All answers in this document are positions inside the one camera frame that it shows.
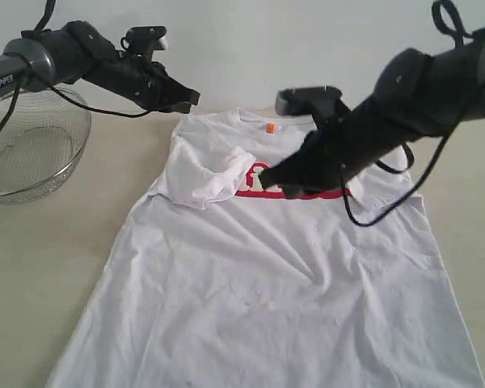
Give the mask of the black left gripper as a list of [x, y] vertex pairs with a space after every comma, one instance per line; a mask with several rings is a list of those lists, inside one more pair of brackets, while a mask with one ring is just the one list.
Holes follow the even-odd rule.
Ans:
[[162, 65], [144, 57], [120, 55], [102, 61], [92, 70], [92, 83], [124, 97], [146, 111], [189, 114], [200, 93], [169, 76]]

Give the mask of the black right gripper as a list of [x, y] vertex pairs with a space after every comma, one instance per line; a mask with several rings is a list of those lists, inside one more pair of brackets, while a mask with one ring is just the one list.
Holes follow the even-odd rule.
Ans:
[[333, 116], [293, 154], [259, 174], [262, 188], [280, 186], [286, 199], [323, 198], [372, 165], [372, 116]]

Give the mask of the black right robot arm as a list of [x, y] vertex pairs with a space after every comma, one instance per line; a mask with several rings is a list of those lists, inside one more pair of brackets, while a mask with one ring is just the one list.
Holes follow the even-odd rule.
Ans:
[[485, 28], [473, 37], [436, 56], [404, 50], [353, 109], [330, 86], [280, 91], [277, 112], [311, 116], [316, 129], [298, 151], [260, 174], [263, 188], [279, 185], [288, 198], [332, 191], [408, 142], [485, 119]]

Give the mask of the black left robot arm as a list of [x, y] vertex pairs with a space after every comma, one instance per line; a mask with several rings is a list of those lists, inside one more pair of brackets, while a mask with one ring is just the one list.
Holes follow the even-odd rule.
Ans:
[[23, 31], [4, 48], [0, 98], [15, 88], [40, 92], [83, 79], [147, 112], [187, 114], [199, 103], [198, 91], [173, 79], [163, 64], [152, 59], [154, 52], [167, 47], [164, 26], [132, 27], [116, 48], [87, 21], [48, 29], [54, 7], [48, 1], [35, 28]]

